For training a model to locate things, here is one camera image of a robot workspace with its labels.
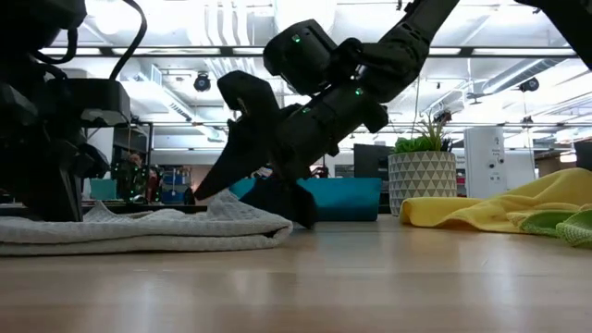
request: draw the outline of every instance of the white geometric planter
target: white geometric planter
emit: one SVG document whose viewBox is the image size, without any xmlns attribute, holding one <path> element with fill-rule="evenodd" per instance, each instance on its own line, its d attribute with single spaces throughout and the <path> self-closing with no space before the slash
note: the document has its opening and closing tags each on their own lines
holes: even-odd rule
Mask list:
<svg viewBox="0 0 592 333">
<path fill-rule="evenodd" d="M 456 197 L 456 158 L 448 152 L 392 154 L 388 157 L 390 212 L 399 215 L 409 198 Z"/>
</svg>

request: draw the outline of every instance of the wooden table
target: wooden table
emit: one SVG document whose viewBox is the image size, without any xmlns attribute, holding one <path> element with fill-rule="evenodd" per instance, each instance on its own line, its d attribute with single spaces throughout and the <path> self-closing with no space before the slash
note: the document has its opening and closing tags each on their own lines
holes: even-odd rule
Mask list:
<svg viewBox="0 0 592 333">
<path fill-rule="evenodd" d="M 590 332 L 592 252 L 321 223 L 273 250 L 0 259 L 2 333 Z"/>
</svg>

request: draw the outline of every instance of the cloth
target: cloth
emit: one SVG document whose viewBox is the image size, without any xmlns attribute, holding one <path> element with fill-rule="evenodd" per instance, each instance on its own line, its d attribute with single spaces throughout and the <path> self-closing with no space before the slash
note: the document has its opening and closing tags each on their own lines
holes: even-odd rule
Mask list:
<svg viewBox="0 0 592 333">
<path fill-rule="evenodd" d="M 590 204 L 592 172 L 571 168 L 486 200 L 408 199 L 402 205 L 400 221 L 426 228 L 476 228 L 483 231 L 525 233 L 530 231 L 520 226 L 536 213 L 576 212 Z"/>
<path fill-rule="evenodd" d="M 573 247 L 592 248 L 592 210 L 547 211 L 527 217 L 520 229 L 535 235 L 556 237 Z"/>
<path fill-rule="evenodd" d="M 223 191 L 206 213 L 197 215 L 164 209 L 134 219 L 113 214 L 98 202 L 83 222 L 0 217 L 0 255 L 266 249 L 278 246 L 291 231 L 289 220 Z"/>
</svg>

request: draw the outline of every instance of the ceiling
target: ceiling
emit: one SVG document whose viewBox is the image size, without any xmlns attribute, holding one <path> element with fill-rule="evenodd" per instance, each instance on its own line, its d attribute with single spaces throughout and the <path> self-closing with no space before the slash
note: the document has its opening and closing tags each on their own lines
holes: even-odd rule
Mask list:
<svg viewBox="0 0 592 333">
<path fill-rule="evenodd" d="M 381 0 L 143 0 L 149 30 L 142 46 L 265 46 L 277 34 L 278 27 L 299 20 L 319 21 L 329 35 L 340 43 L 355 37 L 375 42 L 403 15 L 397 1 Z M 127 47 L 139 26 L 138 15 L 122 1 L 87 0 L 89 16 L 80 28 L 79 46 Z M 65 34 L 53 47 L 67 44 Z M 564 46 L 561 34 L 544 13 L 509 0 L 461 0 L 438 32 L 433 46 L 547 47 Z M 114 58 L 84 57 L 66 64 L 66 68 L 84 69 L 92 76 L 106 77 Z M 522 93 L 508 89 L 477 99 L 488 84 L 500 83 L 517 74 L 538 68 L 540 88 Z M 133 58 L 124 68 L 122 80 L 132 97 L 132 112 L 146 121 L 180 122 L 184 117 L 171 110 L 181 105 L 194 121 L 221 125 L 233 113 L 224 106 L 216 88 L 216 77 L 242 69 L 269 80 L 281 105 L 305 103 L 308 97 L 293 95 L 282 80 L 271 77 L 261 57 L 142 57 Z M 212 89 L 196 92 L 193 81 L 198 72 L 209 73 Z M 133 81 L 143 73 L 144 82 Z M 388 103 L 393 125 L 380 138 L 360 133 L 357 139 L 342 144 L 371 142 L 394 143 L 408 129 L 399 123 L 412 122 L 418 116 L 449 109 L 457 123 L 519 122 L 533 116 L 536 123 L 564 121 L 586 122 L 592 119 L 592 75 L 579 59 L 553 61 L 550 65 L 536 59 L 521 58 L 429 58 L 420 79 Z M 451 128 L 462 138 L 463 127 Z M 190 130 L 158 128 L 163 135 L 187 135 Z M 555 142 L 557 128 L 531 130 L 529 138 Z M 209 135 L 207 130 L 198 130 Z M 508 129 L 515 136 L 522 129 Z"/>
</svg>

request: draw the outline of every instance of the potted plant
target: potted plant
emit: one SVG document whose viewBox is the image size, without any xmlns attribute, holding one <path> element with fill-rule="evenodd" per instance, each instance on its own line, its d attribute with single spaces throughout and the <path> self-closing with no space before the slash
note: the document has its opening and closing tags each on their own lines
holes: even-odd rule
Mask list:
<svg viewBox="0 0 592 333">
<path fill-rule="evenodd" d="M 455 197 L 456 159 L 450 139 L 444 139 L 446 121 L 421 121 L 417 137 L 399 138 L 388 157 L 390 211 L 398 216 L 402 203 L 417 197 Z"/>
</svg>

